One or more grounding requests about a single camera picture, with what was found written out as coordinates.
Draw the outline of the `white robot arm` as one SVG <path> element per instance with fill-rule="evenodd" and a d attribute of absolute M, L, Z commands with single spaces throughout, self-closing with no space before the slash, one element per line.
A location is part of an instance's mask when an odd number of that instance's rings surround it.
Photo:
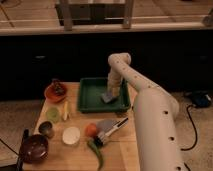
<path fill-rule="evenodd" d="M 178 145 L 174 119 L 179 103 L 161 86 L 130 66 L 128 53 L 108 57 L 108 86 L 124 78 L 137 92 L 133 103 L 140 171 L 187 171 Z"/>

